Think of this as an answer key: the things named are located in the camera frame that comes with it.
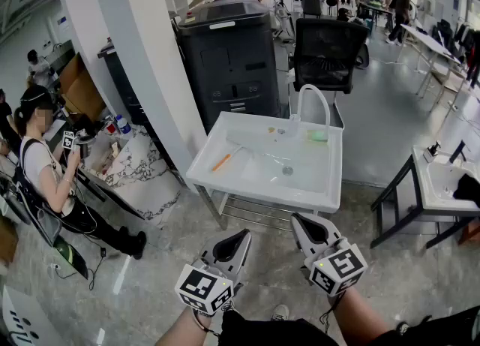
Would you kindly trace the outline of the blue capped white bottle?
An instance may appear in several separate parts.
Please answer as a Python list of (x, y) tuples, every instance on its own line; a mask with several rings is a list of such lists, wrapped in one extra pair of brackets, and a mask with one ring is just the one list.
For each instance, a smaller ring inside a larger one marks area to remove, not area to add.
[(116, 124), (118, 126), (118, 129), (120, 130), (120, 132), (122, 134), (128, 135), (132, 132), (132, 128), (131, 128), (130, 123), (121, 114), (118, 114), (115, 117), (115, 121), (116, 121)]

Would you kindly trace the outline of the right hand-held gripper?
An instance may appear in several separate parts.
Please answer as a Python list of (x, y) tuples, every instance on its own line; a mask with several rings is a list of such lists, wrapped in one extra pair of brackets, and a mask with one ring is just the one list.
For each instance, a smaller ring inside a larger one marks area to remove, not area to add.
[(341, 237), (328, 219), (309, 213), (291, 214), (295, 243), (306, 259), (308, 280), (334, 297), (356, 284), (368, 264), (359, 247)]

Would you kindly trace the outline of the black sink stand frame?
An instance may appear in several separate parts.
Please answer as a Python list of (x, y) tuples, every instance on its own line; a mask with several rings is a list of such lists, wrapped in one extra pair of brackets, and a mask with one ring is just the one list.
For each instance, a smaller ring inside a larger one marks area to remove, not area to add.
[(425, 210), (413, 154), (370, 208), (376, 214), (377, 223), (377, 237), (372, 240), (370, 248), (378, 247), (396, 234), (405, 233), (411, 224), (425, 224), (433, 227), (433, 239), (425, 244), (425, 248), (430, 249), (475, 218), (480, 218), (480, 213), (467, 215), (465, 212)]

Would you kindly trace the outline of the white long table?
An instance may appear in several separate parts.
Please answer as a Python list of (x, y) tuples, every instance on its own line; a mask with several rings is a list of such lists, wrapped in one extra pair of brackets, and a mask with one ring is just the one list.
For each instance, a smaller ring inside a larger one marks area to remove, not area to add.
[(458, 93), (458, 89), (451, 84), (450, 79), (452, 74), (460, 75), (460, 72), (455, 69), (460, 62), (452, 56), (441, 43), (434, 40), (431, 36), (414, 29), (412, 26), (402, 25), (402, 29), (405, 31), (405, 36), (403, 37), (401, 49), (395, 62), (400, 62), (401, 53), (406, 46), (407, 37), (412, 37), (413, 40), (419, 44), (419, 47), (415, 43), (410, 44), (410, 46), (418, 53), (416, 70), (419, 71), (419, 64), (421, 61), (425, 62), (427, 65), (427, 70), (425, 71), (424, 78), (416, 95), (423, 98), (426, 95), (432, 80), (436, 80), (439, 83), (438, 94), (436, 95), (430, 109), (430, 112), (432, 112), (440, 103), (440, 100), (446, 91), (456, 94)]

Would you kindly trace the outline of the white squeegee orange handle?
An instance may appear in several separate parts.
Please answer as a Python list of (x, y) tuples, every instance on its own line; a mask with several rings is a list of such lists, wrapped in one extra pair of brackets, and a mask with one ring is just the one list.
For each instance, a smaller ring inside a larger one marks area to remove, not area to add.
[(252, 134), (239, 131), (229, 132), (225, 139), (225, 149), (221, 156), (213, 162), (211, 171), (218, 172), (230, 161), (236, 164), (245, 164), (255, 153), (255, 140), (256, 138)]

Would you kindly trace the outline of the small white sink basin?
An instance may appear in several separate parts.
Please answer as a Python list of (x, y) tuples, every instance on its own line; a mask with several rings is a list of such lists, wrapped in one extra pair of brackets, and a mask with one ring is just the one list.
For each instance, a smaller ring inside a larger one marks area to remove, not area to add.
[(453, 193), (465, 174), (480, 182), (477, 166), (457, 159), (449, 162), (450, 154), (439, 150), (432, 162), (424, 157), (425, 147), (413, 146), (412, 157), (420, 185), (422, 205), (425, 210), (453, 211), (477, 215), (480, 208), (470, 200), (454, 199)]

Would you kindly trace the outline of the white washboard sink basin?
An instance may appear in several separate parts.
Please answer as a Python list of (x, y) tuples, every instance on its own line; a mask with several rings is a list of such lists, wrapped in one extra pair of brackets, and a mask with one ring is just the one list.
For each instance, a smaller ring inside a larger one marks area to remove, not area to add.
[[(211, 190), (336, 212), (341, 199), (342, 128), (330, 127), (328, 142), (320, 143), (309, 141), (307, 131), (323, 131), (324, 125), (300, 122), (294, 136), (291, 124), (287, 119), (222, 112), (186, 172), (187, 178)], [(275, 132), (269, 133), (269, 127)], [(284, 129), (285, 134), (277, 129)], [(226, 136), (232, 131), (254, 135), (255, 153), (245, 164), (230, 161), (212, 172), (213, 162), (221, 156)]]

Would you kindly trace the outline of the soap dispenser bottle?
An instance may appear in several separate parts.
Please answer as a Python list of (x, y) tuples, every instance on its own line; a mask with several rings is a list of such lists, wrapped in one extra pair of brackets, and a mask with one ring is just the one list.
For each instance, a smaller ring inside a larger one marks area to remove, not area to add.
[(436, 156), (438, 155), (438, 150), (440, 147), (441, 147), (441, 144), (437, 140), (433, 145), (427, 147), (424, 150), (423, 156), (426, 162), (432, 163), (435, 160)]

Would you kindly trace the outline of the wooden block pile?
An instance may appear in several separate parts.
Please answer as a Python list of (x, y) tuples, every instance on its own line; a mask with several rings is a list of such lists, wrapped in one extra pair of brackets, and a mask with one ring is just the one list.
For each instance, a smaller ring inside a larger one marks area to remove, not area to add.
[(106, 174), (108, 169), (111, 168), (113, 161), (119, 155), (121, 149), (122, 148), (119, 145), (119, 142), (117, 140), (109, 144), (107, 149), (103, 152), (102, 156), (100, 157), (99, 164), (97, 166), (97, 171), (101, 174)]

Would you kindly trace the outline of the white flexible faucet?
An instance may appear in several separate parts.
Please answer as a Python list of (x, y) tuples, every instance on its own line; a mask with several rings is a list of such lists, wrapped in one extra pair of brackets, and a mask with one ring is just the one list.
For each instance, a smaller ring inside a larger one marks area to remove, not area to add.
[(301, 111), (302, 111), (302, 103), (303, 103), (303, 95), (306, 91), (312, 91), (314, 92), (317, 97), (320, 99), (322, 102), (324, 112), (325, 112), (325, 124), (323, 126), (323, 131), (328, 134), (329, 138), (329, 132), (330, 132), (330, 127), (331, 127), (331, 113), (329, 109), (329, 105), (327, 103), (327, 100), (323, 93), (314, 85), (311, 84), (305, 84), (300, 88), (300, 91), (298, 93), (298, 103), (297, 103), (297, 112), (293, 113), (290, 117), (289, 120), (291, 121), (291, 132), (293, 133), (294, 136), (297, 135), (298, 129), (299, 129), (299, 124), (301, 122)]

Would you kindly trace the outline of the cardboard box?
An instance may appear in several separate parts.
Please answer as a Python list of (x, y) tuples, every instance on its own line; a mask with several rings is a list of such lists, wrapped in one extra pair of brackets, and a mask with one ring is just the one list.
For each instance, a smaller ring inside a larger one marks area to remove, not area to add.
[(106, 104), (79, 53), (65, 66), (59, 81), (59, 93), (65, 100), (67, 110), (85, 114), (92, 122), (97, 121)]

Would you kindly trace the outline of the dark drawer cabinet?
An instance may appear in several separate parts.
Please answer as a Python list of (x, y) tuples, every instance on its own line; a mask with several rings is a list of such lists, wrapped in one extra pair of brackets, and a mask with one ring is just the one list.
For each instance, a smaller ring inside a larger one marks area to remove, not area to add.
[(130, 113), (132, 123), (143, 126), (146, 129), (148, 135), (159, 151), (160, 156), (165, 160), (168, 167), (171, 170), (177, 170), (162, 142), (155, 133), (155, 130), (153, 129), (152, 124), (150, 123), (140, 101), (138, 100), (111, 39), (108, 38), (107, 40), (107, 44), (101, 48), (97, 56), (99, 59), (104, 59), (106, 62), (110, 76), (115, 83), (115, 86), (125, 107), (127, 108), (127, 111)]

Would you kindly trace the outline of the metal sink stand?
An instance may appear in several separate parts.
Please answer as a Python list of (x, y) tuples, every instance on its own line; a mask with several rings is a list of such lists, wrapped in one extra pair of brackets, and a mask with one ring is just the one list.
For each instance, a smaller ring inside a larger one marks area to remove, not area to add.
[(212, 217), (223, 230), (228, 228), (230, 220), (234, 220), (265, 229), (291, 232), (291, 214), (318, 213), (312, 209), (261, 201), (225, 191), (212, 191), (201, 185), (195, 187)]

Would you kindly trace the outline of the person's left forearm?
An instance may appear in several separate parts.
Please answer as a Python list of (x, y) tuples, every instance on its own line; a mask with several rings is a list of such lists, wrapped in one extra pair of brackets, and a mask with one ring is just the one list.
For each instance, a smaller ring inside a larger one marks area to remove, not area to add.
[(202, 314), (194, 316), (193, 309), (187, 306), (175, 323), (157, 340), (154, 346), (203, 346), (212, 317)]

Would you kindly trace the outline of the black cloth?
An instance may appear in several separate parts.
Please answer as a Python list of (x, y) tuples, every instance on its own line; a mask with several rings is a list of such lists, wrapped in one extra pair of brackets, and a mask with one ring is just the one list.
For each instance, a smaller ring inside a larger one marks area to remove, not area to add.
[(469, 200), (480, 209), (480, 182), (476, 178), (464, 174), (458, 181), (457, 189), (453, 193), (456, 200)]

